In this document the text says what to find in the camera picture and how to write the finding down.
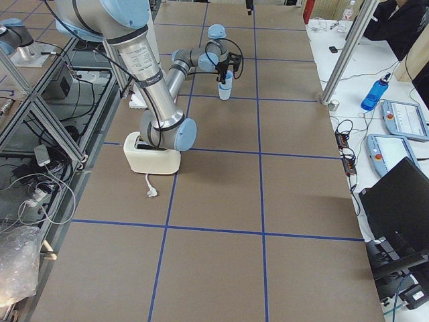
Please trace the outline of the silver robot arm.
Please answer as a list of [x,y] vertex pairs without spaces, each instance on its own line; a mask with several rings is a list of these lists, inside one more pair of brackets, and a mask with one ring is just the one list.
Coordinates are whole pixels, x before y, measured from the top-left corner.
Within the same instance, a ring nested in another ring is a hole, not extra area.
[[209,41],[203,47],[176,51],[164,74],[147,38],[151,29],[148,1],[56,1],[55,6],[60,32],[84,41],[106,42],[119,52],[147,104],[140,138],[155,149],[186,151],[195,142],[195,121],[174,102],[191,68],[216,72],[223,84],[230,67],[235,72],[243,69],[243,56],[229,50],[222,25],[209,27]]

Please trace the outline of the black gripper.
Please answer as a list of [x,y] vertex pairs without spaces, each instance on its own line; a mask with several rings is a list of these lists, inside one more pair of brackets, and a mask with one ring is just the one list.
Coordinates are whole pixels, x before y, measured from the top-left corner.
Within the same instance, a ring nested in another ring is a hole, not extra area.
[[[247,14],[252,15],[253,13],[253,0],[246,0],[245,6],[247,9]],[[229,67],[232,66],[235,67],[235,58],[234,57],[228,57],[223,61],[219,61],[219,63],[216,65],[216,71],[217,71],[217,81],[221,84],[226,83],[226,77],[227,77],[227,70]]]

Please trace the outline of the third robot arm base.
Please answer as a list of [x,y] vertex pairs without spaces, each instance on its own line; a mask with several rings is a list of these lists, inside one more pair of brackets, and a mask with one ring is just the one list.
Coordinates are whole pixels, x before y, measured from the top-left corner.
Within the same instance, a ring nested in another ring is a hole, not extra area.
[[47,59],[18,18],[1,20],[1,50],[16,67],[41,68]]

